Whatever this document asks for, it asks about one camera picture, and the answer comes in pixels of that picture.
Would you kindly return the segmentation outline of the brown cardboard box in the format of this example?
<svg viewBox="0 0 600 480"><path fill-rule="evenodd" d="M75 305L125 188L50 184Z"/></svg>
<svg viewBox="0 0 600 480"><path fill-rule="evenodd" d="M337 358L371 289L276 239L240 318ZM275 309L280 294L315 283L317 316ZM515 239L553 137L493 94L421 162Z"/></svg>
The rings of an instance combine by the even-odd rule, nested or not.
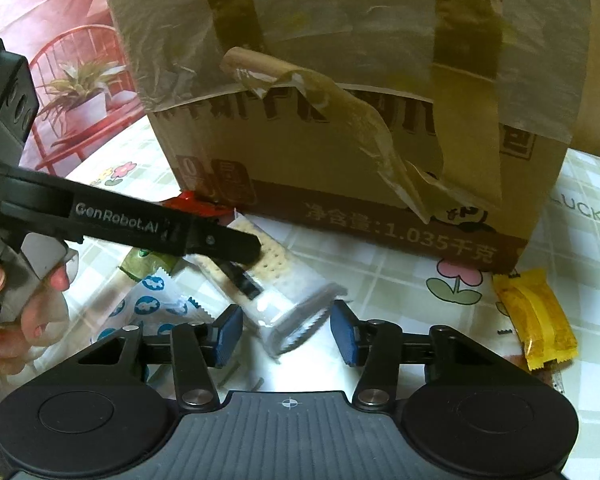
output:
<svg viewBox="0 0 600 480"><path fill-rule="evenodd" d="M584 89L590 0L107 0L183 188L516 266Z"/></svg>

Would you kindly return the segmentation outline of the red snack packet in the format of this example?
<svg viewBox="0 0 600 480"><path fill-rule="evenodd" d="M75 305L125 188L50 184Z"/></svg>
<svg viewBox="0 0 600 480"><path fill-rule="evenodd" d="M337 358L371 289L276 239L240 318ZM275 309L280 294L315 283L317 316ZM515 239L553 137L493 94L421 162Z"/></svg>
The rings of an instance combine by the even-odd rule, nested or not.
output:
<svg viewBox="0 0 600 480"><path fill-rule="evenodd" d="M163 200L161 206L187 212L193 216L208 219L234 217L234 209L199 198L194 191L183 191L177 196Z"/></svg>

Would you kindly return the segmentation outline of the yellow snack packet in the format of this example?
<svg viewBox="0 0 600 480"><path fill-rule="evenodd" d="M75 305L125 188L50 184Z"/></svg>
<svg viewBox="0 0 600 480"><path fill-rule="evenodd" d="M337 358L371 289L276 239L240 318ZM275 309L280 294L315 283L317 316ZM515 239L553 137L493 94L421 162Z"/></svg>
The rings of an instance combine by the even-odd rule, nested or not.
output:
<svg viewBox="0 0 600 480"><path fill-rule="evenodd" d="M577 338L543 269L494 274L492 285L522 343L529 370L577 357Z"/></svg>

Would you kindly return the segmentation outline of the white blue fish packet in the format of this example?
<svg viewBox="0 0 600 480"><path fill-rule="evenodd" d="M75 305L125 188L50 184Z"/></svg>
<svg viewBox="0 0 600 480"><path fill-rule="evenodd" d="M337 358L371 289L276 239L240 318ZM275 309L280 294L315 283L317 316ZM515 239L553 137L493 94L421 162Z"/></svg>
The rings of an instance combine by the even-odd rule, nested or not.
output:
<svg viewBox="0 0 600 480"><path fill-rule="evenodd" d="M193 297L182 294L166 270L159 268L143 278L116 305L91 342L135 325L145 336L171 333L182 323L212 323L212 316Z"/></svg>

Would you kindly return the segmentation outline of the green small snack packet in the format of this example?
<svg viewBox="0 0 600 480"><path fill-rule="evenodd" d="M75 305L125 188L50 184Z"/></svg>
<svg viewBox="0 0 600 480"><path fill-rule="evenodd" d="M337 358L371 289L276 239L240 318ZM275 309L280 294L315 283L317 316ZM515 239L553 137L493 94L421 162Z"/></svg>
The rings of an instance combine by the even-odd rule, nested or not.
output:
<svg viewBox="0 0 600 480"><path fill-rule="evenodd" d="M122 260L119 269L134 282L140 282L146 276L163 269L171 274L178 263L177 256L151 252L150 250L132 248Z"/></svg>

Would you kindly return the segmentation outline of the red plant print curtain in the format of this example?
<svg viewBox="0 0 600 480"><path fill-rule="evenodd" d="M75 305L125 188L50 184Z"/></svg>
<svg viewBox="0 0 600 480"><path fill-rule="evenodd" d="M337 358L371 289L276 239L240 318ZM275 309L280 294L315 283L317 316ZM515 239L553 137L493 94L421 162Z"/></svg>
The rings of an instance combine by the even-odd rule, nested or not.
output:
<svg viewBox="0 0 600 480"><path fill-rule="evenodd" d="M21 166L65 177L143 116L106 0L0 0L0 38L40 102Z"/></svg>

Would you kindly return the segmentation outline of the clear cracker packet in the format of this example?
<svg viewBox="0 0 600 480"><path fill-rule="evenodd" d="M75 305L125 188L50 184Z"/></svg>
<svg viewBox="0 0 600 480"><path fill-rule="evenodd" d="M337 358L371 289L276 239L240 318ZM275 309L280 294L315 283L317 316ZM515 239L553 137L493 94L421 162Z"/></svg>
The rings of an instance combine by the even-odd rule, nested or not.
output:
<svg viewBox="0 0 600 480"><path fill-rule="evenodd" d="M312 269L241 214L230 227L256 236L260 258L249 266L202 255L186 258L227 299L242 308L264 351L277 359L306 342L348 291Z"/></svg>

